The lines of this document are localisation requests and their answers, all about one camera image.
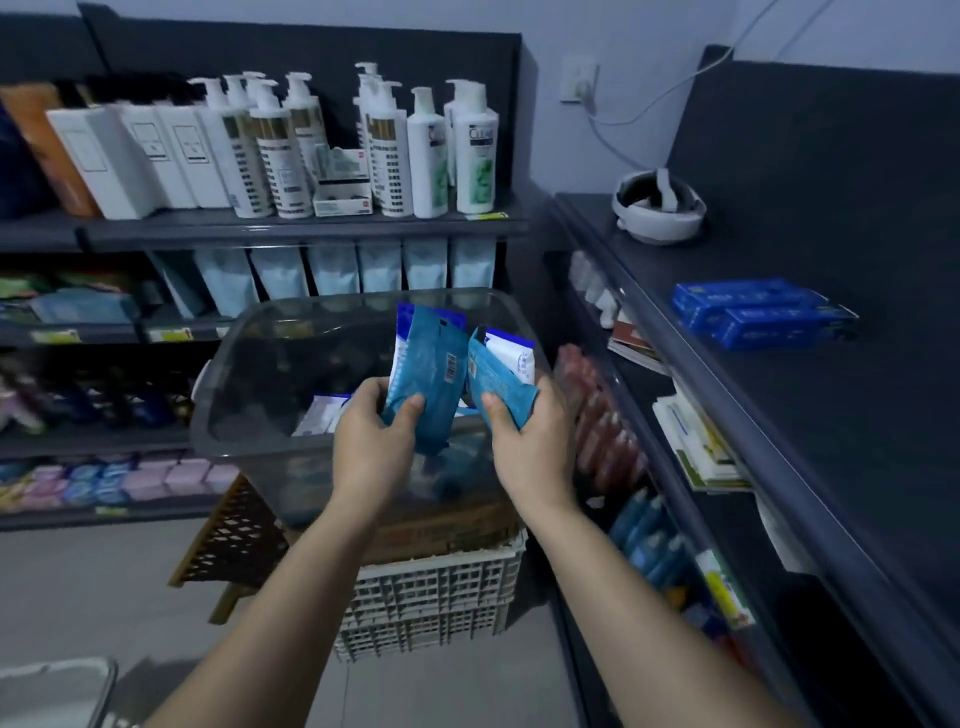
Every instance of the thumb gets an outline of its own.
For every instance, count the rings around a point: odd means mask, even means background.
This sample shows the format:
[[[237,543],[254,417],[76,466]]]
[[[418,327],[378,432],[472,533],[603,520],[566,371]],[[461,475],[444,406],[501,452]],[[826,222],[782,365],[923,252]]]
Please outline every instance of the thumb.
[[[420,394],[408,397],[394,416],[394,422],[390,425],[390,429],[402,429],[413,432],[417,428],[417,421],[423,413],[423,405],[425,402],[426,400],[423,398],[423,395]]]
[[[484,392],[480,399],[483,400],[484,409],[487,410],[494,435],[498,432],[516,432],[514,418],[500,397],[493,392]]]

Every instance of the blue bottle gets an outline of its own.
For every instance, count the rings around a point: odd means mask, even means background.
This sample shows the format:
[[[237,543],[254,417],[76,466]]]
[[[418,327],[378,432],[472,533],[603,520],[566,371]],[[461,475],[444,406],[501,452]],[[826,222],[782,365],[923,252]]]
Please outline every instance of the blue bottle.
[[[657,591],[668,586],[686,563],[684,537],[674,536],[662,551],[660,559],[647,572],[647,581]]]
[[[659,555],[665,546],[666,534],[663,531],[657,531],[653,536],[642,539],[631,551],[627,560],[630,566],[646,576],[650,569],[660,562]]]
[[[622,549],[624,547],[636,520],[643,515],[643,511],[647,507],[647,495],[646,488],[637,491],[630,496],[630,499],[620,509],[620,514],[616,517],[616,521],[613,522],[608,534],[610,540],[613,541],[613,545],[617,548]]]
[[[644,536],[649,536],[663,521],[665,509],[663,508],[663,496],[657,496],[650,501],[650,504],[643,511],[640,518],[634,523],[630,535],[627,536],[622,550],[625,556],[630,556]]]

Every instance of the dark gray wall panel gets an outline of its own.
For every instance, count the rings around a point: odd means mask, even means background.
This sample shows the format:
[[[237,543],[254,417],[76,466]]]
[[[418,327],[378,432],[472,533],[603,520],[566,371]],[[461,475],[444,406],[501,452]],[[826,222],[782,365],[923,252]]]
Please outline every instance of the dark gray wall panel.
[[[488,105],[500,114],[497,182],[510,184],[520,34],[144,20],[120,17],[104,6],[80,7],[114,71],[189,77],[254,70],[282,84],[288,71],[312,73],[335,146],[356,144],[357,61],[377,61],[385,79],[403,83],[394,95],[408,111],[416,85],[432,86],[440,107],[452,92],[446,79],[484,83]]]
[[[93,38],[81,17],[0,14],[0,84],[103,72]]]

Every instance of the blue toothpaste box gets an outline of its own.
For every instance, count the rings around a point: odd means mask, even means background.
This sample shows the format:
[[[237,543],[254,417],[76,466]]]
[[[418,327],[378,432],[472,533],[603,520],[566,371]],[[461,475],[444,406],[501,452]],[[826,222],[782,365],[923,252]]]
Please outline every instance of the blue toothpaste box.
[[[684,326],[697,333],[714,333],[728,308],[755,306],[816,306],[827,299],[816,291],[784,279],[717,280],[678,283],[673,305]]]
[[[849,339],[859,317],[842,305],[728,308],[713,333],[726,349],[808,349]]]

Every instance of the barcode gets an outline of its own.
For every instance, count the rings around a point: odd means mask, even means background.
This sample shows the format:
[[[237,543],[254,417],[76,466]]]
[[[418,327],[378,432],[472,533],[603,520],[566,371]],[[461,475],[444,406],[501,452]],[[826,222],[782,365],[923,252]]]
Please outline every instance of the barcode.
[[[457,376],[457,357],[449,353],[446,355],[446,374],[444,374],[444,381],[449,384],[455,376]]]

